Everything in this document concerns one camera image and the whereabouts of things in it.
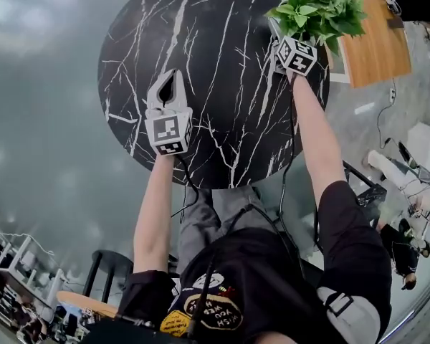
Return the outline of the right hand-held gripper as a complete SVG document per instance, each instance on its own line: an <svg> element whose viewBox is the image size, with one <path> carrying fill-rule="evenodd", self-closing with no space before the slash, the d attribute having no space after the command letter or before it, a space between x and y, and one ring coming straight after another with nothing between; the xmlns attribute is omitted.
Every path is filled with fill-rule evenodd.
<svg viewBox="0 0 430 344"><path fill-rule="evenodd" d="M272 69L285 75L288 70L307 76L317 62L317 49L292 37L283 37L280 23L275 18L268 18L268 27L272 41Z"/></svg>

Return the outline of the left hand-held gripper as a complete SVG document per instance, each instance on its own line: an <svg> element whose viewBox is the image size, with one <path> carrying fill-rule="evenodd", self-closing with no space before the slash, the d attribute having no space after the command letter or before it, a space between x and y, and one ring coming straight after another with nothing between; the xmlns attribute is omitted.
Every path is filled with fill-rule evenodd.
<svg viewBox="0 0 430 344"><path fill-rule="evenodd" d="M161 156L186 153L191 138L193 110L186 107L186 91L180 70L169 70L157 78L148 90L147 106L154 108L145 112L145 128L151 148Z"/></svg>

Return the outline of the green potted plant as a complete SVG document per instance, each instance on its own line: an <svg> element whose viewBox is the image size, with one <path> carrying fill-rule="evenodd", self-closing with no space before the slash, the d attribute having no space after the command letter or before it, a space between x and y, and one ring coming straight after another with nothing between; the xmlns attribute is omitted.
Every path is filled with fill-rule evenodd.
<svg viewBox="0 0 430 344"><path fill-rule="evenodd" d="M344 35L361 37L366 32L364 0L282 0L267 12L284 36L301 42L314 39L339 53L338 39Z"/></svg>

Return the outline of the person's left forearm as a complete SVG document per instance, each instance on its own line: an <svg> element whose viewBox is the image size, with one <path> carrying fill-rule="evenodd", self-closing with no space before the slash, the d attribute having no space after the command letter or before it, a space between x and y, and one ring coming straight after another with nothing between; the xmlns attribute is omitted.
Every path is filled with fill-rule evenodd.
<svg viewBox="0 0 430 344"><path fill-rule="evenodd" d="M133 237L133 271L168 271L175 158L156 157Z"/></svg>

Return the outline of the person's right forearm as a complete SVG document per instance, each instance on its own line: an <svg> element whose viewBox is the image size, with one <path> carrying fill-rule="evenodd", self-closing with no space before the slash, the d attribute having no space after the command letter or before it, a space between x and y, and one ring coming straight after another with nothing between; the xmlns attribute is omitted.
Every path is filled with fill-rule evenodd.
<svg viewBox="0 0 430 344"><path fill-rule="evenodd" d="M292 88L305 164L316 204L319 204L330 184L345 179L340 146L306 77L290 70L287 77Z"/></svg>

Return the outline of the black stool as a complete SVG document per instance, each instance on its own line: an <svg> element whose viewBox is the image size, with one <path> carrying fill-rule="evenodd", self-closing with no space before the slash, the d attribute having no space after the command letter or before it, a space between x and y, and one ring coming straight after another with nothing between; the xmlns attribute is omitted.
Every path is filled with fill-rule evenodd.
<svg viewBox="0 0 430 344"><path fill-rule="evenodd" d="M107 303L110 296L113 280L119 278L126 281L126 279L133 272L133 262L126 256L114 251L98 249L92 253L92 264L90 271L85 281L82 295L89 297L95 282L98 271L104 272L107 277L105 285L102 290L102 302Z"/></svg>

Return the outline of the white box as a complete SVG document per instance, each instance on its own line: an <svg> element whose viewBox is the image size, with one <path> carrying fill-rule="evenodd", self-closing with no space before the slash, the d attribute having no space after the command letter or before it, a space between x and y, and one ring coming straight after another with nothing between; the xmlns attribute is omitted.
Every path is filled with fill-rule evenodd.
<svg viewBox="0 0 430 344"><path fill-rule="evenodd" d="M430 172L430 126L419 122L410 128L406 148L414 160Z"/></svg>

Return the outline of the black printed t-shirt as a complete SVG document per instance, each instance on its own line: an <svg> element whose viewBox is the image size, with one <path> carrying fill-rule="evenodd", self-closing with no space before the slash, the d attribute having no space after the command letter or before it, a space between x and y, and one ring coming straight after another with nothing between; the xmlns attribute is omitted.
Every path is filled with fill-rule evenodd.
<svg viewBox="0 0 430 344"><path fill-rule="evenodd" d="M129 279L119 313L184 337L202 293L198 344L252 344L276 332L297 344L376 344L391 316L391 263L346 181L330 184L318 209L324 272L308 283L273 231L245 228L200 251L180 276Z"/></svg>

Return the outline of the wooden desk with white frame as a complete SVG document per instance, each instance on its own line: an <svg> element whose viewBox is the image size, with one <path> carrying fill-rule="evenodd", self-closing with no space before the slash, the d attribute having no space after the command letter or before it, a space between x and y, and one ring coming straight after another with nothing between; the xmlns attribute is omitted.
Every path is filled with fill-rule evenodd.
<svg viewBox="0 0 430 344"><path fill-rule="evenodd" d="M389 27L388 22L394 15L385 0L364 0L363 8L367 14L362 22L365 34L338 39L344 70L332 71L330 81L357 88L411 74L404 28Z"/></svg>

